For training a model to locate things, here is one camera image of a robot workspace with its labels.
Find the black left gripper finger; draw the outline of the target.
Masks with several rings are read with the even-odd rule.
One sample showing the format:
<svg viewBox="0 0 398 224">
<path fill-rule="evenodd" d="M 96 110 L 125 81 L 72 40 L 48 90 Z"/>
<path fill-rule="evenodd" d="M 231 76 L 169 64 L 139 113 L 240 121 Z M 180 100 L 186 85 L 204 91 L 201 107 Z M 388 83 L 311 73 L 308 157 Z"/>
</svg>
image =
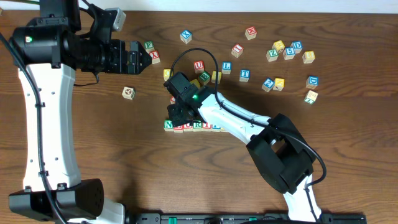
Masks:
<svg viewBox="0 0 398 224">
<path fill-rule="evenodd" d="M 152 64 L 152 57 L 150 56 L 150 54 L 148 52 L 143 51 L 143 52 L 137 53 L 137 60 L 136 60 L 137 74 L 140 74 L 141 72 L 143 72 L 144 69 L 147 68 L 151 64 Z"/>
<path fill-rule="evenodd" d="M 149 54 L 145 50 L 144 46 L 139 41 L 136 42 L 136 45 L 137 45 L 137 56 L 140 58 L 147 58 Z"/>
</svg>

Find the red E wooden block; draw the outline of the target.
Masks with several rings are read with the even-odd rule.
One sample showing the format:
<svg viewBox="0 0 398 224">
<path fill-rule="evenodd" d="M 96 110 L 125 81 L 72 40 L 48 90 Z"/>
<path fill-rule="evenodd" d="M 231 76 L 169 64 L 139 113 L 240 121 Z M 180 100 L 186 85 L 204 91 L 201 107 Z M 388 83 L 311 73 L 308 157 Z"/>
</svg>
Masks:
<svg viewBox="0 0 398 224">
<path fill-rule="evenodd" d="M 175 133 L 182 133 L 183 132 L 183 126 L 174 127 L 174 132 Z"/>
</svg>

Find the green N wooden block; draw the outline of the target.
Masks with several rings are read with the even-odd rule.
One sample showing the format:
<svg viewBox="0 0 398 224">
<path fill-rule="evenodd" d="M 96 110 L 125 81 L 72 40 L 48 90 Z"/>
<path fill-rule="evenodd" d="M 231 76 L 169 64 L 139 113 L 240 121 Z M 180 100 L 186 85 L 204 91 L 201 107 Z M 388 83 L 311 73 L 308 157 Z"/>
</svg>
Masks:
<svg viewBox="0 0 398 224">
<path fill-rule="evenodd" d="M 174 131 L 174 126 L 173 126 L 171 120 L 166 119 L 164 121 L 164 130 L 165 131 L 169 131 L 169 132 L 173 132 Z"/>
</svg>

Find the green R wooden block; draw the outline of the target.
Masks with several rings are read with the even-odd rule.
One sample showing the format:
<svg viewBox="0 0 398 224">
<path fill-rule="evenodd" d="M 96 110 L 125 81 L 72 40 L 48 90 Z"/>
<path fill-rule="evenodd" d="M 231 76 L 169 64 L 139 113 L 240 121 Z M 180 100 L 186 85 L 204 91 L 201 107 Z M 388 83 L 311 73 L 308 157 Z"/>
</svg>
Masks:
<svg viewBox="0 0 398 224">
<path fill-rule="evenodd" d="M 201 132 L 202 131 L 202 122 L 195 122 L 192 125 L 193 132 Z"/>
</svg>

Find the blue P wooden block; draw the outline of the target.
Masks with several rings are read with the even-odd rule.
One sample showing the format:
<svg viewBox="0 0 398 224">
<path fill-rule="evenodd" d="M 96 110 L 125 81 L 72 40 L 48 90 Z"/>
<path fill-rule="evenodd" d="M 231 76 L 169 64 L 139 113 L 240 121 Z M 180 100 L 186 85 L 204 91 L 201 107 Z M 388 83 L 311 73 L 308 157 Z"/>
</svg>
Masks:
<svg viewBox="0 0 398 224">
<path fill-rule="evenodd" d="M 219 127 L 219 126 L 213 124 L 213 125 L 211 126 L 211 130 L 212 130 L 213 132 L 221 132 L 221 127 Z"/>
</svg>

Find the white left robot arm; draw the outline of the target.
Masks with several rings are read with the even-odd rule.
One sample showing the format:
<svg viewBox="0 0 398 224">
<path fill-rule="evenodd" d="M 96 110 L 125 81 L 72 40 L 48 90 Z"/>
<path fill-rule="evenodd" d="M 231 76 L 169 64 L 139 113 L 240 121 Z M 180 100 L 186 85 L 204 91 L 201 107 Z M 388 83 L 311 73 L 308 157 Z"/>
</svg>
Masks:
<svg viewBox="0 0 398 224">
<path fill-rule="evenodd" d="M 40 15 L 17 27 L 4 45 L 18 66 L 27 115 L 23 188 L 12 212 L 39 222 L 131 223 L 127 208 L 104 195 L 99 179 L 83 180 L 75 157 L 72 93 L 76 71 L 138 75 L 152 59 L 138 41 L 113 39 L 125 13 L 87 4 L 93 18 L 81 33 L 78 1 L 40 1 Z"/>
</svg>

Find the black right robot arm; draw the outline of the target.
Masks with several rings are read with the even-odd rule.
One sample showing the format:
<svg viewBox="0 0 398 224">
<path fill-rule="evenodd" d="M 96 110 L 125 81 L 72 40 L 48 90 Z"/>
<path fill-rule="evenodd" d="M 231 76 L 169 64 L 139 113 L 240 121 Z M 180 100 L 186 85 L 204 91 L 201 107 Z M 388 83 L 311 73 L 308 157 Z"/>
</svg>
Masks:
<svg viewBox="0 0 398 224">
<path fill-rule="evenodd" d="M 167 108 L 174 126 L 201 121 L 223 128 L 245 143 L 261 177 L 284 196 L 290 220 L 320 221 L 322 211 L 312 190 L 313 163 L 320 156 L 288 117 L 252 113 L 208 86 L 197 88 L 181 72 L 164 87 L 175 98 Z"/>
</svg>

